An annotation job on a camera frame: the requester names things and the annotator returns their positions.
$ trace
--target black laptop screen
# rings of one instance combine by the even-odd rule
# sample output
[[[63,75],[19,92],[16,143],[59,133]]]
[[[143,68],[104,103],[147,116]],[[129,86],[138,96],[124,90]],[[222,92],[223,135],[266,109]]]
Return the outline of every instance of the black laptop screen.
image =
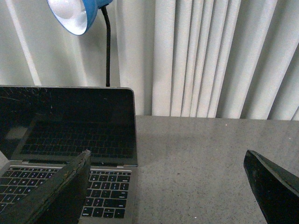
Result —
[[[135,143],[130,89],[0,87],[0,150],[10,160],[85,149],[94,161],[130,160]]]

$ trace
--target granite surface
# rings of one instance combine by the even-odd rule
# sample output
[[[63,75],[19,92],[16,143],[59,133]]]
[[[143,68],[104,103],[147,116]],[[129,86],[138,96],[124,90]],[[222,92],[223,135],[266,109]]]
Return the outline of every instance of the granite surface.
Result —
[[[137,116],[136,126],[134,223],[265,224],[243,168],[248,149],[299,176],[298,121]]]

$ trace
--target laptop keyboard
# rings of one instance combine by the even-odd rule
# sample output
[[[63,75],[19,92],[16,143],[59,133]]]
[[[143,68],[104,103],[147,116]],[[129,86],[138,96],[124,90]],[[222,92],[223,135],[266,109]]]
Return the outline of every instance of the laptop keyboard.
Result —
[[[0,212],[59,169],[10,167],[0,178]],[[130,172],[91,170],[82,217],[124,218]]]
[[[37,122],[21,154],[77,156],[90,150],[93,157],[132,158],[135,130],[95,123]]]

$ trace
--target keyboard key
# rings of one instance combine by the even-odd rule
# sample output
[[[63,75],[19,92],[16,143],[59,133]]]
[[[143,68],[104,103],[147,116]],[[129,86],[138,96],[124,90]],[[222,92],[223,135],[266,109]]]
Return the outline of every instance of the keyboard key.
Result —
[[[14,178],[11,180],[11,182],[9,183],[9,185],[17,185],[20,182],[21,179],[19,178]]]
[[[92,194],[92,190],[88,189],[87,192],[86,192],[86,197],[90,197],[91,194]]]
[[[13,201],[15,195],[6,195],[5,198],[2,200],[4,203],[10,203]]]
[[[27,185],[27,183],[29,181],[30,181],[30,179],[28,179],[28,178],[21,179],[21,181],[19,182],[19,185],[25,186],[25,185]]]
[[[5,193],[6,193],[6,194],[12,194],[16,189],[17,189],[17,186],[9,186],[9,187],[6,189]]]
[[[110,189],[118,190],[120,188],[120,183],[112,183]]]
[[[117,182],[129,182],[130,176],[117,176]]]
[[[129,184],[128,183],[121,183],[120,190],[128,190]]]
[[[5,195],[0,195],[0,202],[4,199]]]
[[[46,175],[47,175],[47,174],[48,174],[48,173],[41,172],[41,173],[39,173],[39,174],[37,175],[37,178],[39,178],[39,179],[46,178]]]
[[[92,197],[100,197],[101,192],[101,190],[93,190]]]
[[[37,184],[38,180],[37,179],[31,179],[29,182],[28,182],[28,186],[35,186]]]
[[[93,206],[94,207],[102,207],[103,202],[104,202],[103,198],[96,198],[96,199],[94,199]]]
[[[29,194],[31,191],[34,190],[35,187],[27,187],[26,190],[24,191],[24,194]]]
[[[110,194],[111,194],[110,190],[104,190],[104,191],[102,191],[101,197],[109,198]]]
[[[105,199],[103,207],[125,208],[126,202],[127,202],[126,200],[120,200],[120,199]]]
[[[0,193],[3,193],[7,189],[7,186],[0,186]]]
[[[92,174],[92,175],[90,175],[89,180],[90,181],[98,181],[99,180],[99,175]]]
[[[16,203],[18,201],[20,201],[25,195],[16,195],[16,197],[13,200],[13,203]]]
[[[94,208],[93,217],[102,217],[103,211],[103,208]]]
[[[93,198],[87,197],[84,202],[84,206],[91,206],[93,204]]]
[[[92,213],[93,213],[93,208],[84,207],[83,211],[82,211],[82,216],[83,217],[90,217],[90,216],[92,216]]]
[[[46,179],[49,179],[50,177],[52,177],[54,175],[54,173],[48,173],[47,175],[46,175]]]
[[[22,171],[14,171],[10,177],[19,177],[21,175]]]
[[[13,173],[13,171],[6,171],[2,177],[10,177],[10,175]]]
[[[108,175],[101,175],[99,178],[99,181],[107,181],[108,180]]]
[[[103,218],[113,218],[113,213],[111,213],[111,212],[104,212]]]
[[[108,177],[108,181],[110,181],[110,182],[115,182],[116,181],[116,175],[110,175],[109,177]]]
[[[127,196],[128,196],[127,191],[113,190],[111,193],[111,198],[127,199]]]
[[[8,170],[20,170],[21,168],[19,167],[10,167]]]
[[[15,191],[14,194],[23,194],[25,191],[26,187],[18,187]]]
[[[102,183],[101,189],[109,189],[109,188],[110,188],[110,183],[107,182]]]
[[[32,172],[30,175],[29,175],[29,178],[36,178],[38,175],[38,172]]]
[[[26,177],[28,177],[29,175],[30,175],[30,172],[22,172],[21,175],[20,175],[20,177],[21,177],[21,178],[26,178]]]
[[[39,186],[39,185],[41,185],[42,183],[44,183],[46,180],[38,180],[38,182],[37,182],[37,184],[36,184],[36,186]]]
[[[92,185],[92,189],[100,189],[101,187],[101,182],[93,182],[93,185]]]
[[[6,203],[0,203],[0,211],[2,211],[6,207]]]
[[[124,209],[116,209],[114,218],[124,218],[125,216],[125,210]]]
[[[12,178],[0,178],[1,185],[8,185]]]

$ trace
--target white blind slat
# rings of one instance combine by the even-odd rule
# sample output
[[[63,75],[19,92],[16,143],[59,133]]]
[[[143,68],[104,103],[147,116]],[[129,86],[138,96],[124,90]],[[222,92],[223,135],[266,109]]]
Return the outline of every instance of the white blind slat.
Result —
[[[28,43],[25,39],[25,34],[24,34],[23,29],[21,27],[21,23],[20,23],[20,20],[18,18],[17,12],[15,10],[14,3],[13,3],[12,0],[5,0],[5,2],[7,4],[10,16],[13,20],[15,30],[18,34],[23,53],[25,55],[25,58],[26,58],[26,61],[27,61],[27,64],[28,64],[28,67],[29,67],[29,70],[30,70],[30,73],[31,73],[31,76],[32,76],[33,83],[34,83],[34,85],[42,85],[41,80],[40,80],[40,78],[37,74],[36,66],[35,66],[35,63],[33,61],[32,55],[29,51]]]
[[[129,87],[134,91],[136,115],[145,114],[145,104],[150,102],[151,95],[145,98],[145,77],[151,76],[146,71],[148,55],[152,57],[153,49],[147,38],[151,38],[146,27],[146,8],[153,7],[152,2],[117,1],[117,41],[120,64],[121,87]]]
[[[178,0],[174,30],[171,116],[181,116],[192,0]]]
[[[198,40],[199,40],[203,3],[204,3],[203,0],[193,1],[184,96],[183,96],[183,105],[182,105],[182,113],[181,113],[181,116],[183,117],[190,116],[194,70],[195,70],[196,53],[197,53]]]
[[[269,119],[291,120],[299,107],[299,47],[285,74]]]
[[[222,41],[219,50],[218,62],[215,71],[214,85],[211,95],[211,101],[208,111],[208,118],[215,118],[218,108],[218,102],[222,89],[231,44],[234,37],[235,25],[238,18],[241,0],[231,0],[228,2],[227,16],[223,28]]]
[[[299,120],[299,107],[297,108],[297,111],[295,112],[292,120]]]
[[[225,83],[225,80],[223,83],[227,93],[225,99],[222,98],[221,112],[217,116],[240,118],[276,2],[255,0],[243,1],[243,7],[241,4],[242,10],[225,74],[229,76],[229,83]]]
[[[5,1],[0,1],[0,84],[33,85],[32,76]]]
[[[286,1],[285,9],[271,37],[272,45],[255,86],[246,118],[267,119],[284,75],[299,43],[299,7],[295,1]]]
[[[152,115],[169,116],[175,0],[156,0]]]
[[[201,89],[199,91],[197,117],[207,117],[227,7],[228,0],[217,0],[214,3],[205,65],[201,78]]]
[[[201,86],[201,77],[206,56],[206,44],[208,41],[211,17],[213,12],[213,3],[214,1],[205,1],[203,6],[202,21],[199,33],[199,44],[196,54],[190,117],[196,117],[199,91]]]

